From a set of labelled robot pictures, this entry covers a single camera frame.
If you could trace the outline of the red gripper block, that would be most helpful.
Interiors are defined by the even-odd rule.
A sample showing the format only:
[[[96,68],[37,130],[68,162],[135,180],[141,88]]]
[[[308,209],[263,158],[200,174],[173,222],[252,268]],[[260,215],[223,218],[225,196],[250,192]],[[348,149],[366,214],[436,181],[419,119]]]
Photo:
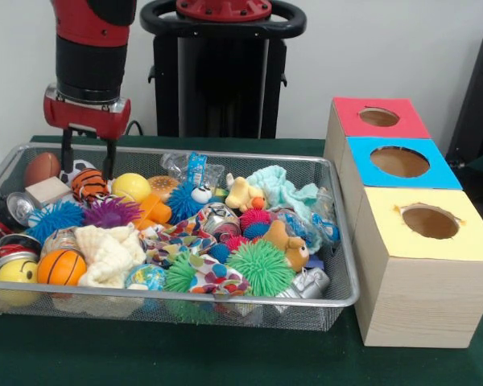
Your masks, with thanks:
[[[43,112],[47,123],[63,129],[64,132],[61,142],[61,168],[65,173],[71,173],[73,170],[71,128],[86,128],[94,130],[99,138],[107,139],[102,174],[104,179],[113,178],[117,141],[110,139],[119,139],[125,133],[130,118],[131,102],[129,99],[120,98],[108,107],[109,110],[105,110],[102,107],[77,105],[44,97]]]

